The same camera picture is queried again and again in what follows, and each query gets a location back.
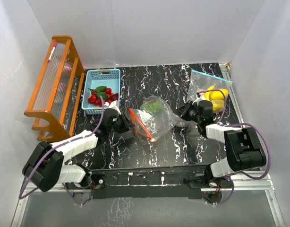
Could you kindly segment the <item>green fake grapes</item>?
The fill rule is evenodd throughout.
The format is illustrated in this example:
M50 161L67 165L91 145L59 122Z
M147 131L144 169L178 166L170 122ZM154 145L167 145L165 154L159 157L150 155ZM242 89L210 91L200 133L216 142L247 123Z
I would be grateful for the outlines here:
M164 108L164 105L161 101L150 101L145 103L144 109L149 113L158 113Z

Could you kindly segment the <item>red zip clear bag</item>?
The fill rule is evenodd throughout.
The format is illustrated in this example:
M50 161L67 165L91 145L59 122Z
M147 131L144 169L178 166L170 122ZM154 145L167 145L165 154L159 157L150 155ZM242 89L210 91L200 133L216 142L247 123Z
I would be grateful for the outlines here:
M150 101L161 101L164 108L158 113L149 113L144 105ZM152 142L156 142L179 121L179 117L173 113L167 102L157 96L148 97L139 109L130 108L129 113L136 132Z

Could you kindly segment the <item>blue zip clear bag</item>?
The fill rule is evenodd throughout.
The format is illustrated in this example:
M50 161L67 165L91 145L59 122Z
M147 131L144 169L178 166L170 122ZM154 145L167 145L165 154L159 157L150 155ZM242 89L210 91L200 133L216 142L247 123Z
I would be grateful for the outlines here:
M229 91L232 82L221 77L216 77L207 73L192 70L187 101L194 101L196 99L197 93L202 91L207 92L207 89L212 85L215 85L217 88L225 88Z

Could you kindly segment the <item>dark red fake plum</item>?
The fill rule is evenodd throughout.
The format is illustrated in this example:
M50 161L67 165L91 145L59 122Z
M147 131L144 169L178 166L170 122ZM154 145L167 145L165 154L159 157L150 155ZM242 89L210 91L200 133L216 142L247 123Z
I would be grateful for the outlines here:
M118 94L118 93L113 94L113 95L111 96L111 100L112 100L112 101L115 101L115 100L118 100L118 99L119 99L119 94Z

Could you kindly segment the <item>red fake strawberries bunch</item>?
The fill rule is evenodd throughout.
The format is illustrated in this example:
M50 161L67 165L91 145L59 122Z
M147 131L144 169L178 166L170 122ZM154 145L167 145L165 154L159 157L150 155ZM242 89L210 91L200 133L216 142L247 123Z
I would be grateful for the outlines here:
M88 98L88 103L93 104L95 106L102 107L103 99L104 102L110 104L112 102L111 96L114 94L112 93L112 89L106 86L98 86L95 89L88 88L90 91L90 96Z

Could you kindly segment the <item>light blue plastic basket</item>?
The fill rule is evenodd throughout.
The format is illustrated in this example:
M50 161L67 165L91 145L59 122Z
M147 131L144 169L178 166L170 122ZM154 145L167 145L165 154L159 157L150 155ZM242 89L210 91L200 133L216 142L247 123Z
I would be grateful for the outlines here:
M81 108L85 114L101 114L103 103L109 105L112 101L120 100L120 70L101 69L89 70L86 74L83 101Z

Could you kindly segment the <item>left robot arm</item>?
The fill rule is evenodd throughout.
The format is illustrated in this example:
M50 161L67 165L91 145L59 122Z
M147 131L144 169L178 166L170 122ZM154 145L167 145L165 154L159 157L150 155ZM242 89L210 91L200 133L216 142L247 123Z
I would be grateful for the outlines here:
M22 174L42 192L49 191L59 183L74 183L82 189L90 187L90 170L81 164L67 165L66 162L94 149L110 135L123 134L133 127L133 123L119 108L107 108L96 123L81 133L59 142L40 142L23 167Z

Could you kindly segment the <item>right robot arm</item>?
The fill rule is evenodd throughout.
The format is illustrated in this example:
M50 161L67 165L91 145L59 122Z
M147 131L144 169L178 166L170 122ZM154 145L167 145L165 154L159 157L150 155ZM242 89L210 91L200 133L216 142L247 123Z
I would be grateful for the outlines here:
M173 112L185 121L195 122L203 137L225 145L226 157L209 164L205 169L204 181L207 186L214 188L225 176L267 164L267 157L255 129L219 125L214 120L212 102L188 101Z

